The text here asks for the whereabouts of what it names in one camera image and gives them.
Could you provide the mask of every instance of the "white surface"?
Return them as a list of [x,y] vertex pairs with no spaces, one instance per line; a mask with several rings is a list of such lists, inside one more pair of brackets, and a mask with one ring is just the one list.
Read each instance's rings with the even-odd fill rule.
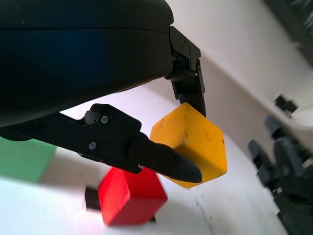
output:
[[[139,117],[146,134],[157,120],[176,106],[144,87],[110,95],[96,102],[108,101],[129,115]],[[90,104],[84,104],[65,113],[81,118],[89,107]],[[285,234],[275,216],[277,208],[269,192],[258,182],[253,165],[228,137],[225,137],[225,144],[228,158],[226,175],[191,190],[183,189],[161,177],[169,199],[156,214],[157,224],[135,228],[106,228],[99,213],[87,212],[85,209],[86,185],[97,186],[109,167],[83,159],[76,153],[58,149],[41,185],[0,179],[0,233]]]
[[[313,110],[313,69],[262,0],[167,2],[174,25],[266,108],[287,121],[273,105],[285,94]],[[292,121],[313,127],[312,115]]]

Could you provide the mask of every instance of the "red block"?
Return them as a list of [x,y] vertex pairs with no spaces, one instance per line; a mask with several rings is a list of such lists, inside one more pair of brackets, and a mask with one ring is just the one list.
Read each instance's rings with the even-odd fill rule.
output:
[[138,175],[112,167],[98,187],[106,225],[139,225],[150,221],[167,201],[157,174],[144,168]]

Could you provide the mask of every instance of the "yellow cube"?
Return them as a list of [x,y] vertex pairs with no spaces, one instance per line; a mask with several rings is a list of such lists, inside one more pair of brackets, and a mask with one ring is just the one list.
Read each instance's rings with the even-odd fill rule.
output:
[[170,146],[199,167],[201,183],[169,178],[184,188],[203,184],[227,172],[222,131],[188,103],[183,103],[155,124],[150,140]]

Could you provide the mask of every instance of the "green block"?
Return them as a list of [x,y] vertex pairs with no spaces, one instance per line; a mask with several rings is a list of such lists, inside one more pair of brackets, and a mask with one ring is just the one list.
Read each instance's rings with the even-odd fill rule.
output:
[[37,140],[8,141],[0,138],[0,176],[38,182],[56,146]]

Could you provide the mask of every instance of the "bolt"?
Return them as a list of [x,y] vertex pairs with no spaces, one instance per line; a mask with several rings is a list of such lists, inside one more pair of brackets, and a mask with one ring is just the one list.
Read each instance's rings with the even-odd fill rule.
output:
[[102,122],[103,124],[107,124],[107,123],[109,122],[108,116],[103,116],[103,117],[101,118],[101,122]]
[[89,144],[89,149],[90,149],[90,150],[95,150],[96,147],[97,147],[96,142],[91,142],[91,143]]

